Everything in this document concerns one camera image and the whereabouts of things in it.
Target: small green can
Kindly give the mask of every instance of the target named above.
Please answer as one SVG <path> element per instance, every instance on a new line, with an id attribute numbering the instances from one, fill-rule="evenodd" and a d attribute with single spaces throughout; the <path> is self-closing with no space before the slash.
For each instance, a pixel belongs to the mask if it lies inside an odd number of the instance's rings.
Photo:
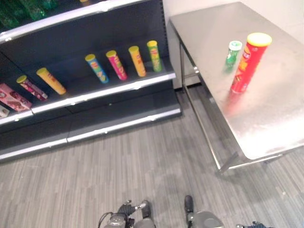
<path id="1" fill-rule="evenodd" d="M 240 51 L 240 49 L 242 49 L 242 46 L 242 42 L 238 40 L 233 40 L 229 43 L 229 51 L 226 58 L 227 65 L 233 65 L 236 62 L 238 52 Z"/>

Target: white shelf edge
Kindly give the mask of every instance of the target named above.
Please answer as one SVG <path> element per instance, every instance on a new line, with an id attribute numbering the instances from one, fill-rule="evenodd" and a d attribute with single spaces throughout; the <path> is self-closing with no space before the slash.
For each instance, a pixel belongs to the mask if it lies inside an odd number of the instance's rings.
<path id="1" fill-rule="evenodd" d="M 6 124 L 6 123 L 10 123 L 10 122 L 14 122 L 14 121 L 19 121 L 20 119 L 32 116 L 33 113 L 31 110 L 29 111 L 24 111 L 22 113 L 18 113 L 15 115 L 9 115 L 8 117 L 3 117 L 0 119 L 0 125 L 2 124 Z"/>
<path id="2" fill-rule="evenodd" d="M 173 109 L 173 110 L 166 111 L 166 112 L 163 112 L 163 113 L 149 115 L 149 116 L 139 118 L 139 119 L 136 119 L 136 120 L 127 121 L 127 122 L 120 123 L 120 124 L 117 124 L 117 125 L 113 125 L 113 126 L 110 126 L 110 127 L 102 128 L 102 129 L 95 130 L 95 131 L 92 131 L 92 132 L 76 135 L 76 136 L 73 136 L 73 137 L 63 138 L 63 139 L 60 139 L 60 140 L 55 140 L 55 141 L 52 141 L 52 142 L 47 142 L 47 143 L 31 146 L 31 147 L 28 147 L 28 148 L 25 148 L 25 149 L 12 151 L 12 152 L 0 155 L 0 161 L 4 160 L 4 159 L 7 159 L 7 158 L 15 157 L 15 156 L 18 156 L 18 155 L 26 154 L 26 153 L 29 153 L 29 152 L 34 152 L 34 151 L 42 150 L 42 149 L 45 149 L 45 148 L 51 148 L 52 146 L 65 144 L 65 143 L 70 143 L 70 142 L 75 142 L 75 141 L 82 140 L 82 139 L 92 137 L 92 136 L 96 136 L 96 135 L 107 134 L 108 132 L 111 132 L 111 131 L 123 129 L 123 128 L 126 128 L 126 127 L 135 126 L 135 125 L 142 124 L 142 123 L 148 123 L 148 122 L 151 122 L 151 121 L 154 121 L 154 120 L 157 120 L 157 119 L 169 117 L 171 115 L 175 115 L 175 114 L 179 114 L 179 113 L 181 113 L 181 109 L 177 108 L 177 109 Z"/>
<path id="3" fill-rule="evenodd" d="M 15 38 L 24 36 L 31 32 L 47 28 L 62 22 L 74 20 L 77 18 L 107 12 L 109 10 L 114 10 L 119 7 L 124 7 L 127 5 L 135 4 L 145 0 L 107 0 L 102 1 L 90 6 L 82 7 L 79 9 L 71 10 L 65 13 L 61 13 L 49 18 L 45 18 L 39 21 L 29 23 L 17 28 L 0 33 L 0 44 L 11 41 Z"/>
<path id="4" fill-rule="evenodd" d="M 100 91 L 95 91 L 95 92 L 67 98 L 67 99 L 64 99 L 61 101 L 52 102 L 50 104 L 41 105 L 41 106 L 32 108 L 30 111 L 25 111 L 25 112 L 11 115 L 8 117 L 0 118 L 0 126 L 2 124 L 19 121 L 21 119 L 33 116 L 34 114 L 37 114 L 37 113 L 45 112 L 45 111 L 56 109 L 56 108 L 79 104 L 79 103 L 86 102 L 88 100 L 103 97 L 103 96 L 113 95 L 113 94 L 117 94 L 117 93 L 121 93 L 121 92 L 131 91 L 131 90 L 137 90 L 142 87 L 151 86 L 151 85 L 154 85 L 154 84 L 157 84 L 160 82 L 174 79 L 175 77 L 176 77 L 175 73 L 166 74 L 166 75 L 162 75 L 162 76 L 148 78 L 148 79 L 144 79 L 144 80 L 137 81 L 137 82 L 131 82 L 131 83 L 115 86 L 112 88 L 102 89 Z"/>

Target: metal table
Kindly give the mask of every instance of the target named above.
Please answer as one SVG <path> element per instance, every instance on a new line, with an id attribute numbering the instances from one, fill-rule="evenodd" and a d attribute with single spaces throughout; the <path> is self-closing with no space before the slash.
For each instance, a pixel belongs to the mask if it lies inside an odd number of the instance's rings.
<path id="1" fill-rule="evenodd" d="M 221 173 L 278 158 L 304 145 L 304 47 L 279 27 L 237 2 L 171 17 L 180 42 L 182 86 Z M 243 94 L 230 91 L 243 50 L 232 69 L 225 66 L 228 44 L 264 32 L 273 38 Z M 201 100 L 233 155 L 222 165 L 185 85 L 184 53 L 204 87 Z"/>

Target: yellow lid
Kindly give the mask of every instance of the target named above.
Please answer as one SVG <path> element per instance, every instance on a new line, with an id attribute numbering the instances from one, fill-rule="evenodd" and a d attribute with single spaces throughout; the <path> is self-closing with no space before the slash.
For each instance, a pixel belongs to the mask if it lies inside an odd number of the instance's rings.
<path id="1" fill-rule="evenodd" d="M 265 47 L 271 44 L 272 38 L 266 33 L 255 32 L 247 36 L 247 42 L 256 47 Z"/>
<path id="2" fill-rule="evenodd" d="M 114 50 L 111 50 L 111 51 L 108 51 L 106 53 L 106 56 L 109 58 L 109 57 L 113 57 L 113 56 L 116 56 L 116 51 Z"/>
<path id="3" fill-rule="evenodd" d="M 148 46 L 148 47 L 157 46 L 157 41 L 155 41 L 155 40 L 150 40 L 150 41 L 147 43 L 147 46 Z"/>
<path id="4" fill-rule="evenodd" d="M 85 57 L 86 61 L 92 61 L 93 59 L 95 59 L 95 55 L 94 54 L 89 54 Z"/>
<path id="5" fill-rule="evenodd" d="M 129 47 L 129 51 L 130 51 L 130 52 L 135 52 L 135 51 L 138 51 L 138 50 L 139 50 L 139 47 L 138 47 L 138 46 Z"/>
<path id="6" fill-rule="evenodd" d="M 26 76 L 26 75 L 22 75 L 22 76 L 20 76 L 19 78 L 17 78 L 16 82 L 17 82 L 17 83 L 22 83 L 22 82 L 24 82 L 26 79 L 27 79 L 27 76 Z"/>
<path id="7" fill-rule="evenodd" d="M 45 73 L 47 73 L 47 72 L 48 72 L 48 70 L 44 67 L 44 68 L 40 68 L 40 69 L 36 72 L 36 74 L 41 75 L 41 74 L 45 74 Z"/>

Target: floor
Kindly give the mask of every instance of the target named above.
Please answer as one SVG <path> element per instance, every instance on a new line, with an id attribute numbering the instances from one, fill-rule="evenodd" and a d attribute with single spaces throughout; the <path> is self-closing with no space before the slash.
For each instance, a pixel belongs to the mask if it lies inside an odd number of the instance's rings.
<path id="1" fill-rule="evenodd" d="M 190 91 L 216 148 L 228 153 L 198 99 L 200 87 Z M 96 228 L 127 199 L 149 199 L 158 228 L 185 228 L 186 194 L 227 228 L 253 220 L 302 228 L 304 149 L 220 176 L 185 95 L 178 97 L 182 117 L 1 164 L 0 228 Z"/>

